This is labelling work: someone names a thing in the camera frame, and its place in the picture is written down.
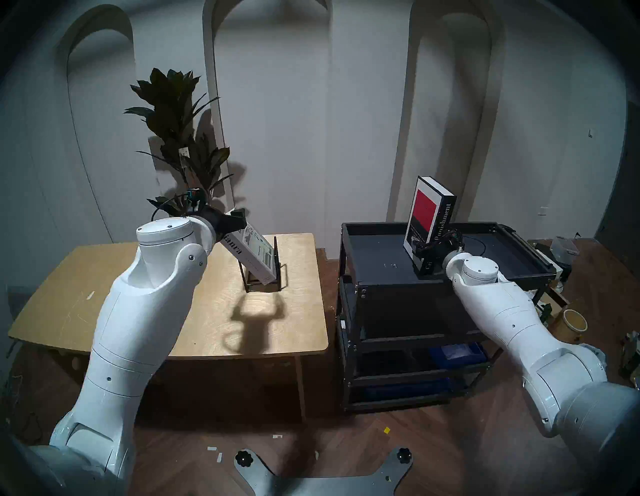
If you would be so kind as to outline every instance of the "wooden table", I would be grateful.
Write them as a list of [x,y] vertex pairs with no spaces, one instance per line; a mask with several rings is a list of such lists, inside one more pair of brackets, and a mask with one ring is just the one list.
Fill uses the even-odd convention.
[[[9,336],[61,351],[89,353],[113,280],[133,261],[137,243],[79,246],[47,277]],[[301,355],[328,346],[313,234],[278,234],[280,292],[245,293],[236,259],[214,246],[191,311],[169,359],[293,356],[305,419]]]

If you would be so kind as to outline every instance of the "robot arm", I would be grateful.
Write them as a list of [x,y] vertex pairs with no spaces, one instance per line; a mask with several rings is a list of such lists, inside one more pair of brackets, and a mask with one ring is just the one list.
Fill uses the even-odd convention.
[[191,213],[196,215],[137,229],[135,259],[100,310],[76,404],[56,426],[50,446],[33,449],[55,474],[53,486],[126,493],[145,387],[175,345],[213,245],[246,225],[244,216],[225,216],[204,203],[193,202]]
[[551,336],[528,295],[494,261],[452,252],[443,267],[478,328],[520,368],[525,401],[542,435],[560,434],[601,481],[632,483],[635,470],[618,471],[639,438],[638,391],[607,382],[590,350]]

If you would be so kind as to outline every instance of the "plastic container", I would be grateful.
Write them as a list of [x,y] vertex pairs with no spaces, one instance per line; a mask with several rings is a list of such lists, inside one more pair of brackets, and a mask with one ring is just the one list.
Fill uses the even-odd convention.
[[429,348],[429,354],[441,369],[456,369],[488,360],[484,349],[476,342]]
[[551,242],[551,253],[561,264],[572,265],[575,258],[580,255],[580,250],[571,240],[556,236]]
[[587,321],[582,314],[568,308],[550,325],[549,332],[558,341],[576,344],[582,340],[587,328]]

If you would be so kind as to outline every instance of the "potted plant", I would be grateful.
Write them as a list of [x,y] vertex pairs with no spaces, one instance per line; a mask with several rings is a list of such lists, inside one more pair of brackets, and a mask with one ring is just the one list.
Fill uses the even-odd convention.
[[[205,135],[194,138],[192,124],[194,117],[206,105],[219,98],[212,98],[198,107],[204,98],[202,95],[194,104],[191,104],[193,91],[199,79],[199,76],[193,77],[193,71],[183,74],[169,70],[164,75],[155,68],[151,71],[149,81],[138,81],[138,86],[131,85],[136,95],[153,108],[131,107],[124,113],[142,117],[150,131],[163,141],[160,147],[161,157],[149,152],[138,151],[138,153],[150,155],[169,164],[180,174],[187,188],[199,186],[204,189],[207,193],[207,202],[211,204],[213,189],[232,174],[216,179],[220,176],[220,166],[229,157],[229,148],[214,147],[212,149]],[[180,216],[185,208],[183,198],[179,195],[171,199],[157,196],[155,200],[150,198],[147,200],[170,216]]]

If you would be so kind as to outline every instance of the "metal base plate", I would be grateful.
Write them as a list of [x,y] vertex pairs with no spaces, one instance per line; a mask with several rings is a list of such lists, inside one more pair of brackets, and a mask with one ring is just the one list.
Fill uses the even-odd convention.
[[375,473],[358,477],[277,477],[250,449],[238,451],[234,465],[255,496],[393,496],[413,457],[407,448],[397,448]]

